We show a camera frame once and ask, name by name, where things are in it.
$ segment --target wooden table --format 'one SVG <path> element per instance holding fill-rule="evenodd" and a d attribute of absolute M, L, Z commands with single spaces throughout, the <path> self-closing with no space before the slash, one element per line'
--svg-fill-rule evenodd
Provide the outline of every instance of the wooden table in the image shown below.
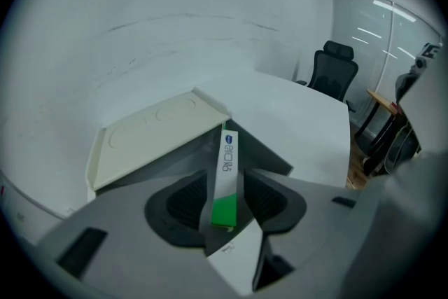
<path fill-rule="evenodd" d="M 392 106 L 392 103 L 389 100 L 377 94 L 375 91 L 367 89 L 367 93 L 371 96 L 371 98 L 373 98 L 373 100 L 375 100 L 375 105 L 373 106 L 373 109 L 369 113 L 369 116 L 365 119 L 359 131 L 355 133 L 355 137 L 359 137 L 364 132 L 365 128 L 369 125 L 370 121 L 373 119 L 373 116 L 375 116 L 380 106 L 386 109 L 391 114 L 389 116 L 389 119 L 384 124 L 383 128 L 381 128 L 381 130 L 378 132 L 378 135 L 370 143 L 373 149 L 375 145 L 378 143 L 378 141 L 381 139 L 385 131 L 388 129 L 389 125 L 392 123 L 393 119 L 398 113 L 398 110 L 394 106 Z"/>

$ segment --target white desk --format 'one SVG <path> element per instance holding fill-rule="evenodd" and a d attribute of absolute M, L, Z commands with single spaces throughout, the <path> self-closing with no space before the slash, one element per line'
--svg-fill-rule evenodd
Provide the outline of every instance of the white desk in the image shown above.
<path fill-rule="evenodd" d="M 320 92 L 250 72 L 197 86 L 222 102 L 232 119 L 293 166 L 290 177 L 345 187 L 350 156 L 347 106 Z M 256 221 L 211 256 L 238 292 L 252 293 L 262 231 Z"/>

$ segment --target black rectangle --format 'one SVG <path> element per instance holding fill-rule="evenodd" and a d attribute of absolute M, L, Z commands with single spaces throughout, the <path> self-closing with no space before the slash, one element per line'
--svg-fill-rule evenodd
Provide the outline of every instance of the black rectangle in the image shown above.
<path fill-rule="evenodd" d="M 348 208 L 353 208 L 353 207 L 355 207 L 355 204 L 356 204 L 356 201 L 351 200 L 350 198 L 344 198 L 344 197 L 335 197 L 331 200 L 331 202 L 341 204 Z"/>
<path fill-rule="evenodd" d="M 79 279 L 106 236 L 107 233 L 103 230 L 87 228 L 65 251 L 57 264 Z"/>

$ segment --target black chair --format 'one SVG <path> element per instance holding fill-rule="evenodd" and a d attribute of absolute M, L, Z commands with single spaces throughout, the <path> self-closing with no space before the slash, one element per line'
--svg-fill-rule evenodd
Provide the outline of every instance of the black chair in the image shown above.
<path fill-rule="evenodd" d="M 355 75 L 358 73 L 358 64 L 352 61 L 353 48 L 350 46 L 327 41 L 323 50 L 314 54 L 314 70 L 308 87 L 331 96 L 333 99 L 344 101 L 345 93 Z M 296 81 L 306 85 L 306 81 Z M 356 112 L 354 105 L 346 100 L 349 111 Z"/>

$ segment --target ceiling light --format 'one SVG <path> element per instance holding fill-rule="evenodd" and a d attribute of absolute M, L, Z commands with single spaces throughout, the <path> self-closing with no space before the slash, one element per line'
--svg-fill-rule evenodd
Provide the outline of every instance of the ceiling light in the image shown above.
<path fill-rule="evenodd" d="M 362 41 L 363 43 L 366 43 L 366 44 L 368 44 L 368 42 L 367 42 L 367 41 L 364 41 L 364 40 L 361 40 L 361 39 L 355 38 L 354 36 L 352 36 L 352 38 L 353 38 L 353 39 L 355 39 L 355 40 L 358 40 L 358 41 Z"/>
<path fill-rule="evenodd" d="M 393 11 L 395 14 L 403 16 L 405 19 L 408 19 L 410 22 L 415 22 L 417 20 L 416 18 L 413 18 L 408 13 L 398 10 L 397 8 L 392 7 L 392 5 L 388 5 L 386 3 L 383 3 L 382 1 L 374 0 L 373 4 L 382 6 L 383 8 L 386 8 L 386 9 L 389 9 L 390 11 Z"/>
<path fill-rule="evenodd" d="M 388 55 L 390 55 L 391 57 L 394 57 L 394 58 L 396 58 L 397 59 L 397 57 L 396 56 L 393 56 L 391 53 L 388 53 L 387 51 L 385 51 L 385 50 L 383 50 L 383 53 L 386 53 L 386 54 L 388 54 Z"/>
<path fill-rule="evenodd" d="M 361 30 L 362 32 L 365 32 L 365 33 L 367 33 L 367 34 L 376 36 L 377 38 L 381 38 L 380 35 L 376 35 L 375 33 L 372 33 L 372 32 L 369 32 L 369 31 L 367 31 L 367 30 L 361 29 L 360 27 L 358 28 L 358 30 Z"/>
<path fill-rule="evenodd" d="M 403 51 L 406 55 L 409 55 L 412 59 L 415 60 L 415 56 L 413 56 L 413 54 L 407 52 L 405 49 L 402 49 L 399 46 L 397 47 L 397 49 Z"/>

